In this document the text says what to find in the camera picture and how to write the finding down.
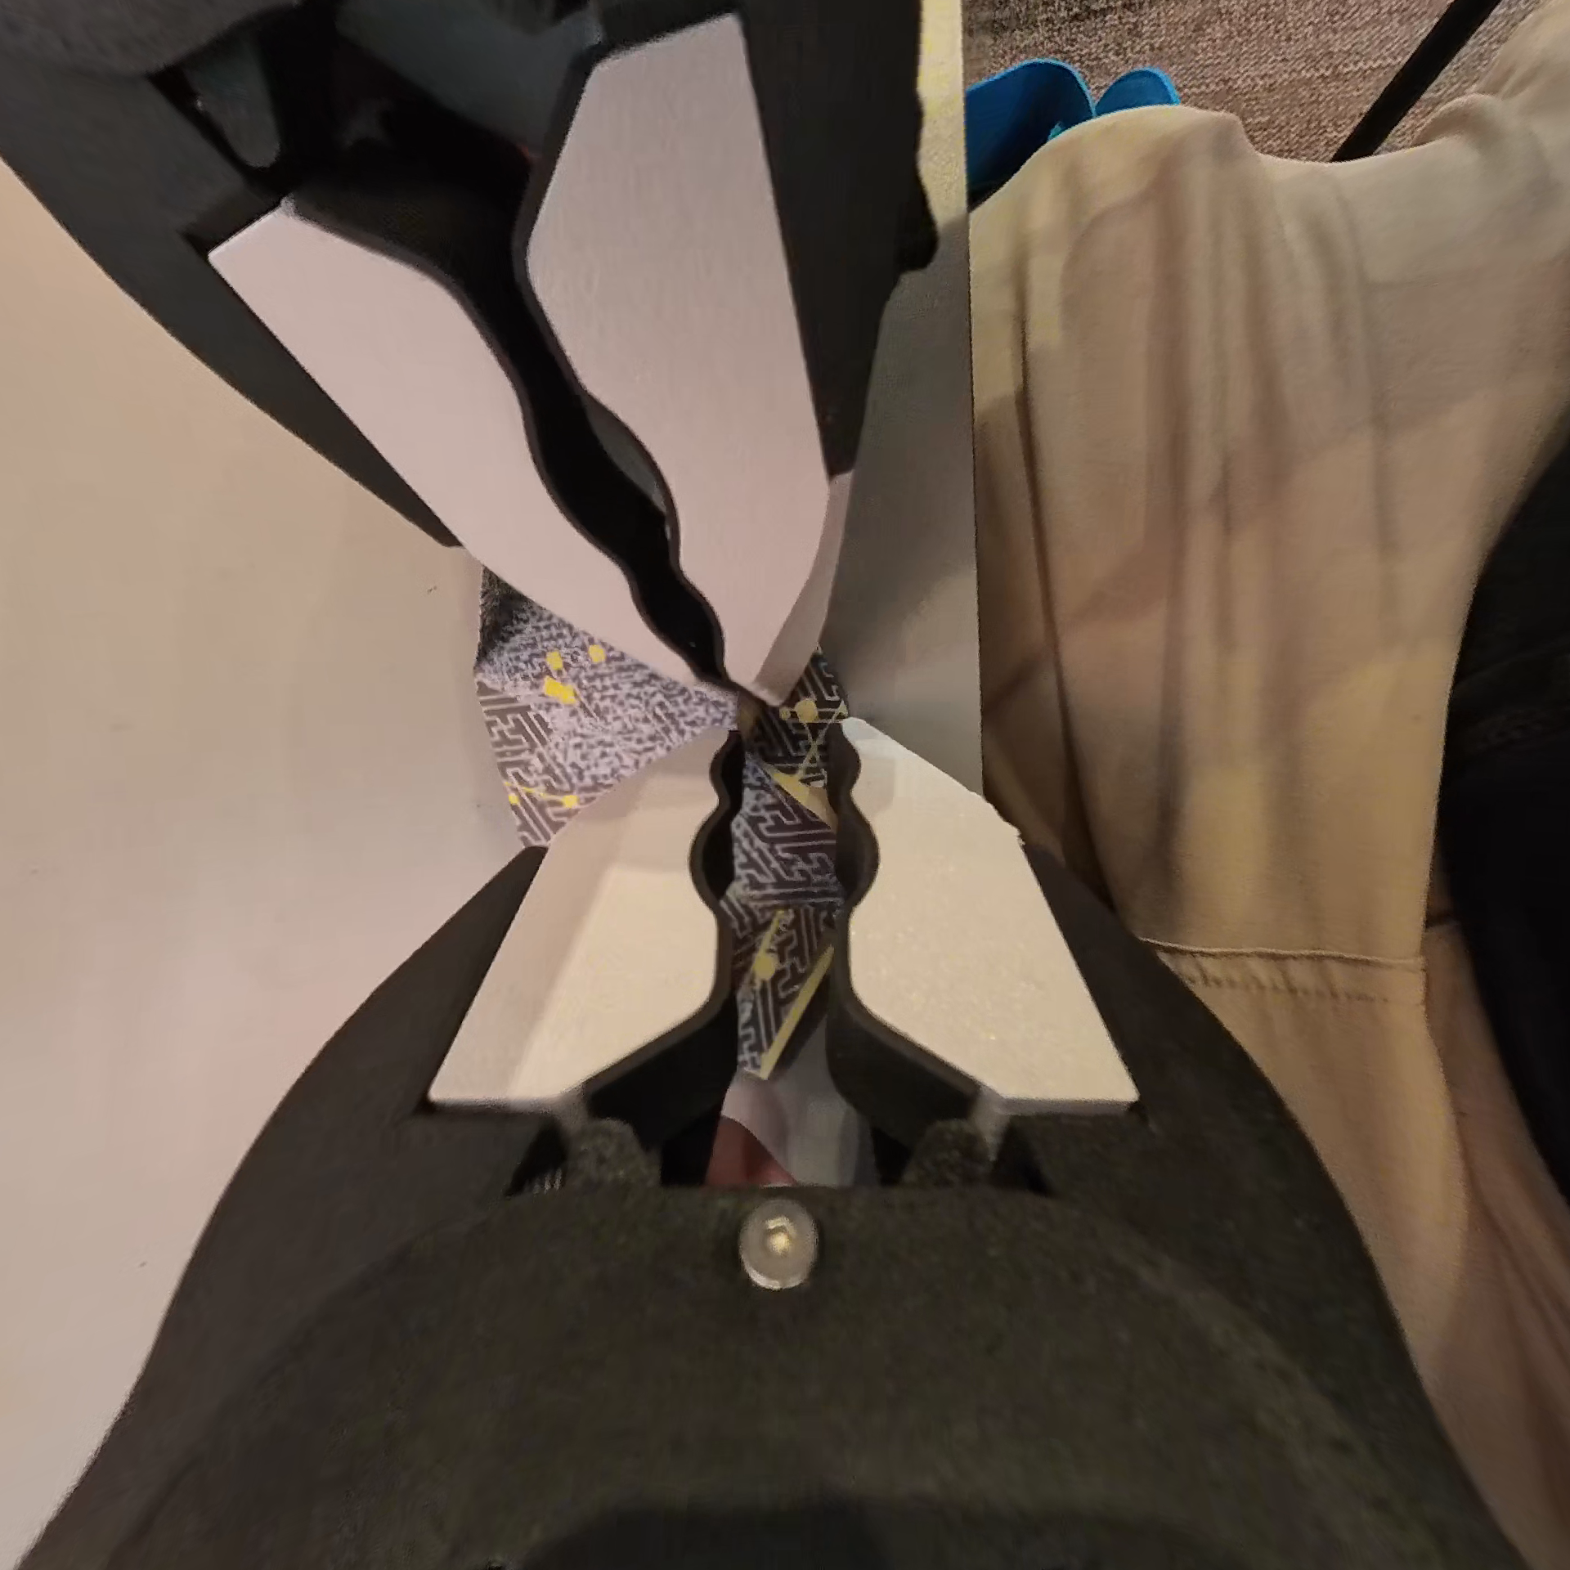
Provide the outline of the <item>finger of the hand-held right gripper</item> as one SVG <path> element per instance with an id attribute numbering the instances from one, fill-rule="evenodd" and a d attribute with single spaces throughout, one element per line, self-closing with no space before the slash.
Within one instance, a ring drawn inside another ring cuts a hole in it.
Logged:
<path id="1" fill-rule="evenodd" d="M 783 700 L 819 646 L 888 294 L 875 14 L 623 14 L 569 76 L 524 281 L 653 461 L 720 670 Z"/>
<path id="2" fill-rule="evenodd" d="M 714 625 L 602 446 L 488 203 L 281 203 L 210 265 L 441 524 L 526 597 L 688 683 Z"/>

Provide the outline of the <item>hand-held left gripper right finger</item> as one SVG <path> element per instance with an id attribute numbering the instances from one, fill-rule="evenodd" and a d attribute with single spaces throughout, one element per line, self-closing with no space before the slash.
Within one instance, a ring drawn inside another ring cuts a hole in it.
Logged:
<path id="1" fill-rule="evenodd" d="M 1137 1087 L 1021 835 L 864 719 L 830 741 L 828 1057 L 869 1119 L 1118 1113 Z"/>

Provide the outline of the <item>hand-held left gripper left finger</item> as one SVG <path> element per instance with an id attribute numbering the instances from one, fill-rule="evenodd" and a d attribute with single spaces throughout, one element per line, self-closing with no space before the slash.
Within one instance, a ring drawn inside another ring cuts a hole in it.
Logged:
<path id="1" fill-rule="evenodd" d="M 544 850 L 428 1087 L 434 1106 L 701 1113 L 737 1061 L 731 881 L 740 736 L 709 728 Z"/>

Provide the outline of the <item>thin black rod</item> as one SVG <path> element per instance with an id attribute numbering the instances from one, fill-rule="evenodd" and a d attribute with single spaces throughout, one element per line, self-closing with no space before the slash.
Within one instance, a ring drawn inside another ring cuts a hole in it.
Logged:
<path id="1" fill-rule="evenodd" d="M 1380 151 L 1501 1 L 1451 1 L 1331 154 L 1335 164 Z"/>

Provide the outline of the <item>blue fabric item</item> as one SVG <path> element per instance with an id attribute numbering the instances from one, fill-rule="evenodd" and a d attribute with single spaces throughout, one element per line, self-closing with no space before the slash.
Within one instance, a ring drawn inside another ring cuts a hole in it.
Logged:
<path id="1" fill-rule="evenodd" d="M 1178 106 L 1167 70 L 1135 66 L 1103 91 L 1062 59 L 1032 57 L 972 83 L 965 94 L 969 208 L 1008 184 L 1053 137 L 1114 111 Z"/>

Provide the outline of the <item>person's dark garment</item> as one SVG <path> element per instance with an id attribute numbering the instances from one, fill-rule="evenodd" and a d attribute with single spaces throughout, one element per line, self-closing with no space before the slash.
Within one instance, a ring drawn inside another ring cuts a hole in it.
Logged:
<path id="1" fill-rule="evenodd" d="M 1533 483 L 1466 614 L 1445 721 L 1441 859 L 1524 1107 L 1567 1115 L 1568 457 Z"/>

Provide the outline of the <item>patterned grey origami paper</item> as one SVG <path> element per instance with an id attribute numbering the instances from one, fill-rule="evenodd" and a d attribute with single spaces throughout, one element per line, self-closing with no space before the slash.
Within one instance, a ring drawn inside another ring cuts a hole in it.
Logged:
<path id="1" fill-rule="evenodd" d="M 815 651 L 787 698 L 759 704 L 668 679 L 483 569 L 477 696 L 520 838 L 548 844 L 613 784 L 712 726 L 744 747 L 733 822 L 739 1066 L 769 1078 L 825 1005 L 843 893 L 834 866 L 828 741 L 851 709 Z"/>

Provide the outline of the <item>person's beige garment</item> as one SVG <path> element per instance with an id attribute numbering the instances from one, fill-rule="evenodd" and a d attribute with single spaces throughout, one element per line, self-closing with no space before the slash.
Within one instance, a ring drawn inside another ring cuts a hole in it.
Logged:
<path id="1" fill-rule="evenodd" d="M 1262 1068 L 1531 1565 L 1567 1565 L 1567 1025 L 1484 980 L 1466 614 L 1567 436 L 1567 3 L 1355 162 L 1161 104 L 972 218 L 987 790 Z"/>

